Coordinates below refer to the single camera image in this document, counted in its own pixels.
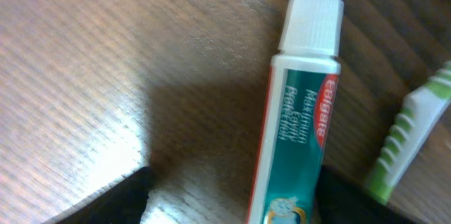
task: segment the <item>table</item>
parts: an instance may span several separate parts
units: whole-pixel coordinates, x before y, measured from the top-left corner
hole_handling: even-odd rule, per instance
[[[288,0],[0,0],[0,222],[75,211],[141,166],[143,223],[242,223]],[[362,183],[451,54],[451,1],[343,0],[324,162]],[[390,203],[451,219],[451,112]]]

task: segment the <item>colgate logo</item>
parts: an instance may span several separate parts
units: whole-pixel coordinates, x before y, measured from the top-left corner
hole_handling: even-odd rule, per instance
[[[332,114],[335,90],[338,84],[338,75],[327,75],[321,85],[316,99],[314,112],[314,129],[318,145],[324,148],[330,115]]]

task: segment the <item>label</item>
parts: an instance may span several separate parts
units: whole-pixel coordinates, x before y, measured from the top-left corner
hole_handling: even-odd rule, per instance
[[[284,71],[261,223],[310,221],[337,83],[337,75]]]

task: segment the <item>teal label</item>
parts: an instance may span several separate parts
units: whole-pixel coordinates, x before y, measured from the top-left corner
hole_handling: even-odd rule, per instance
[[[285,71],[262,223],[309,222],[337,81],[337,75]]]

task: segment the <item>red stripe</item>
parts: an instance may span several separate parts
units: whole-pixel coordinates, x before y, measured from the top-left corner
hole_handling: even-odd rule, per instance
[[[272,79],[273,79],[273,67],[271,66],[271,68],[269,70],[268,89],[266,90],[266,100],[265,100],[265,110],[264,110],[264,114],[263,114],[263,123],[261,124],[259,154],[257,156],[257,164],[255,165],[255,168],[254,168],[254,182],[253,182],[253,185],[252,185],[251,197],[249,198],[249,208],[247,209],[247,220],[246,220],[246,223],[249,223],[251,207],[252,207],[252,203],[254,201],[255,184],[257,183],[257,171],[258,171],[259,166],[260,166],[261,145],[263,144],[263,133],[264,133],[265,125],[266,125],[266,120],[268,119],[266,117],[266,115],[267,115],[267,112],[268,112],[268,100],[269,100],[269,96],[271,94],[271,81],[272,81]]]

